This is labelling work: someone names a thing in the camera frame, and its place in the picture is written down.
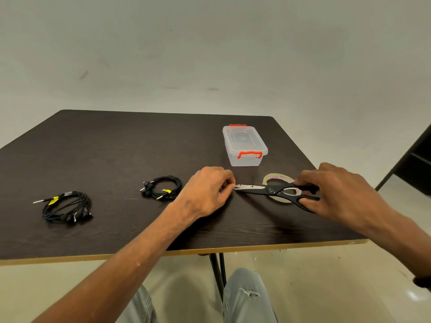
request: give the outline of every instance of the scissors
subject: scissors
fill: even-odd
[[[314,201],[319,201],[320,197],[315,196],[309,196],[309,195],[303,195],[302,191],[309,191],[312,194],[315,194],[319,187],[316,185],[309,185],[309,186],[298,186],[294,183],[284,183],[280,185],[236,185],[234,190],[237,192],[245,192],[247,194],[256,194],[256,195],[267,195],[267,196],[277,196],[282,197],[284,199],[287,199],[288,201],[291,201],[296,206],[300,207],[304,211],[314,213],[310,211],[305,206],[301,205],[299,203],[299,200],[301,198],[307,198],[312,199]],[[296,192],[295,195],[288,194],[288,190],[294,190]]]

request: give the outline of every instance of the clear plastic box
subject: clear plastic box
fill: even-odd
[[[261,163],[268,148],[254,127],[231,124],[223,127],[224,145],[232,167],[250,167]]]

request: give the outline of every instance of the masking tape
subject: masking tape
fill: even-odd
[[[263,178],[263,185],[267,185],[268,180],[271,179],[280,179],[280,180],[284,180],[287,183],[292,183],[295,181],[295,179],[292,179],[288,176],[285,176],[284,174],[281,173],[269,173],[266,176],[264,176]],[[301,191],[297,190],[297,195],[301,195]],[[291,201],[288,201],[287,199],[281,198],[281,197],[277,197],[277,196],[270,196],[272,199],[276,200],[276,201],[280,201],[282,203],[291,203]]]

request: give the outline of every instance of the dark wooden tabletop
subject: dark wooden tabletop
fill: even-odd
[[[260,166],[230,166],[222,134],[229,124],[256,128],[268,147]],[[143,181],[174,175],[186,183],[204,166],[229,168],[242,184],[262,183],[268,173],[296,178],[314,169],[272,117],[63,110],[0,149],[0,259],[113,254],[166,206],[141,197]],[[90,196],[93,220],[76,226],[43,221],[44,205],[32,202],[71,190]],[[233,192],[168,250],[359,239],[364,237],[293,204]]]

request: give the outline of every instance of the table edge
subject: table edge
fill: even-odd
[[[203,248],[203,249],[181,249],[175,251],[165,251],[163,256],[176,255],[197,255],[209,253],[232,253],[235,251],[263,251],[277,249],[294,249],[305,247],[324,247],[324,246],[342,246],[349,244],[365,244],[368,239],[353,240],[336,240],[326,242],[302,242],[295,244],[266,244],[255,246],[234,246],[221,248]],[[0,266],[6,265],[25,265],[25,264],[47,264],[47,263],[64,263],[79,262],[87,260],[107,260],[114,254],[97,254],[97,255],[75,255],[75,256],[58,256],[58,257],[41,257],[41,258],[18,258],[10,260],[0,260]]]

